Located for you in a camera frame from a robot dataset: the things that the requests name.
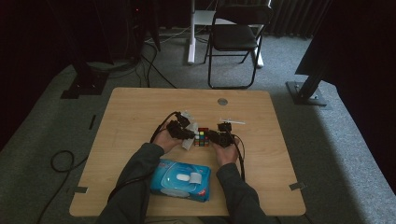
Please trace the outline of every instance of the gray sleeve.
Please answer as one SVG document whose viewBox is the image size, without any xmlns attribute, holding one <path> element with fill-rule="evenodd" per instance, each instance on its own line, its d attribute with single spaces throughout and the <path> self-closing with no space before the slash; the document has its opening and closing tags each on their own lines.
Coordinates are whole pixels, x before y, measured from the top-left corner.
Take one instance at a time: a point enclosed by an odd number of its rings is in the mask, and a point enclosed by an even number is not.
<svg viewBox="0 0 396 224">
<path fill-rule="evenodd" d="M 117 186 L 140 176 L 147 178 L 126 185 L 115 193 L 96 219 L 97 224 L 144 223 L 149 204 L 150 174 L 160 163 L 162 155 L 161 147 L 149 143 L 136 151 L 123 168 Z"/>
<path fill-rule="evenodd" d="M 241 179 L 235 163 L 221 166 L 217 177 L 224 190 L 232 223 L 271 223 L 260 208 L 256 190 Z"/>
</svg>

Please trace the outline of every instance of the hand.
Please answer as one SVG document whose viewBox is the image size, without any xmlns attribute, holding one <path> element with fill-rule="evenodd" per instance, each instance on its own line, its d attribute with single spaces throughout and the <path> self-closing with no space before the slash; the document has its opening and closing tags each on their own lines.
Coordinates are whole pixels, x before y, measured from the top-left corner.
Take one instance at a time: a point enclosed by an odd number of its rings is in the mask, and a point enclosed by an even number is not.
<svg viewBox="0 0 396 224">
<path fill-rule="evenodd" d="M 234 139 L 235 143 L 239 144 L 239 139 Z M 218 165 L 223 166 L 228 163 L 236 163 L 238 159 L 238 151 L 234 144 L 229 145 L 228 147 L 221 147 L 216 143 L 213 143 L 213 148 L 216 151 L 216 157 L 218 160 Z"/>
<path fill-rule="evenodd" d="M 154 141 L 152 142 L 162 147 L 165 154 L 172 150 L 172 148 L 180 145 L 183 142 L 183 140 L 181 139 L 173 138 L 168 130 L 166 130 L 166 125 L 168 125 L 168 122 L 166 122 L 161 127 L 161 130 L 158 132 L 157 136 L 155 136 Z"/>
</svg>

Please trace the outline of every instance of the desk leg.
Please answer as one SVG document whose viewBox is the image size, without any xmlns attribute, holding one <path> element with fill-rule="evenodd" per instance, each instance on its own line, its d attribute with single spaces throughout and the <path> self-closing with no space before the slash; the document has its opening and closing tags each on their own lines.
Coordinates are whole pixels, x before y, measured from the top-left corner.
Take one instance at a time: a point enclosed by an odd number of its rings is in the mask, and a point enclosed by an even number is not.
<svg viewBox="0 0 396 224">
<path fill-rule="evenodd" d="M 257 62 L 257 67 L 262 68 L 264 66 L 264 62 L 262 61 L 262 55 L 259 53 L 259 56 L 257 56 L 257 50 L 254 50 L 254 55 L 256 57 L 259 57 L 259 61 Z"/>
<path fill-rule="evenodd" d="M 195 0 L 191 0 L 191 37 L 190 37 L 190 48 L 189 48 L 189 64 L 194 64 L 195 58 Z"/>
</svg>

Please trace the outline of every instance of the metal base plate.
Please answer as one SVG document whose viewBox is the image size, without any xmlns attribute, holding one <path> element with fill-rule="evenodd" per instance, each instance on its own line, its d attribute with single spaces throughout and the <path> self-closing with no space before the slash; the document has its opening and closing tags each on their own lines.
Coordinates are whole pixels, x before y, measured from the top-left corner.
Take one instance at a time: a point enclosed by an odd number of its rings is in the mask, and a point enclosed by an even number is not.
<svg viewBox="0 0 396 224">
<path fill-rule="evenodd" d="M 320 93 L 320 90 L 317 89 L 314 94 L 308 99 L 304 99 L 299 97 L 299 91 L 301 87 L 304 85 L 303 82 L 295 82 L 290 81 L 286 82 L 286 86 L 289 89 L 289 93 L 297 105 L 318 105 L 321 109 L 332 109 L 330 105 L 325 101 Z"/>
<path fill-rule="evenodd" d="M 80 85 L 80 77 L 77 76 L 73 81 L 70 89 L 68 91 L 64 91 L 61 96 L 61 99 L 78 99 L 80 95 L 100 95 L 102 94 L 103 88 L 106 85 L 108 73 L 99 73 L 94 72 L 95 79 L 93 80 L 91 86 L 84 87 Z"/>
</svg>

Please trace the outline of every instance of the small metal circle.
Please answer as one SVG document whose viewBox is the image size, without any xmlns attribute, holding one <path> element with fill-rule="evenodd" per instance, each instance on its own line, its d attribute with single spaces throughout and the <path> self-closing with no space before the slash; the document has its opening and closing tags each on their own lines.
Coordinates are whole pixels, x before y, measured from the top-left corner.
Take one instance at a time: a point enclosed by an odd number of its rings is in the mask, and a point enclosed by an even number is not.
<svg viewBox="0 0 396 224">
<path fill-rule="evenodd" d="M 218 103 L 219 103 L 219 105 L 227 105 L 228 101 L 224 98 L 219 98 Z"/>
</svg>

